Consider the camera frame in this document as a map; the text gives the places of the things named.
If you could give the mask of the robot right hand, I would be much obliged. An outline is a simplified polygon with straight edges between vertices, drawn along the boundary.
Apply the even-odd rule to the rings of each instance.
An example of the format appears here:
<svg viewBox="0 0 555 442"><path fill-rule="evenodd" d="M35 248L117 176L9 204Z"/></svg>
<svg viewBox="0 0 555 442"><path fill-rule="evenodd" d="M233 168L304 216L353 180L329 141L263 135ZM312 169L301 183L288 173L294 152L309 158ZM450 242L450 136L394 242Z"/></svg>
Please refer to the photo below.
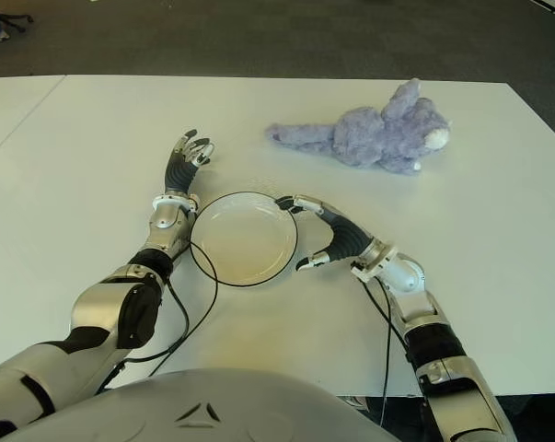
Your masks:
<svg viewBox="0 0 555 442"><path fill-rule="evenodd" d="M306 195L286 195L275 200L277 206L291 215L311 212L326 223L332 233L328 246L300 260L297 271L359 257L368 249L374 237L351 221L346 215L330 204Z"/></svg>

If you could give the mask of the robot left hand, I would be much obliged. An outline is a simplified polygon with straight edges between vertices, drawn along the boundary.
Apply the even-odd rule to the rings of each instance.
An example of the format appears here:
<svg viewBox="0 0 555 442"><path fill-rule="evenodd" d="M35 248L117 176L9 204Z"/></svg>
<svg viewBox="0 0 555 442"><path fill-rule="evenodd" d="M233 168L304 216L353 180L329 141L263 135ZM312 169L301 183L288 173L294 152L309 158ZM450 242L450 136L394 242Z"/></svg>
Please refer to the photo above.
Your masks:
<svg viewBox="0 0 555 442"><path fill-rule="evenodd" d="M210 162L214 144L197 135L196 129L189 130L172 148L165 170L165 192L188 193L198 169Z"/></svg>

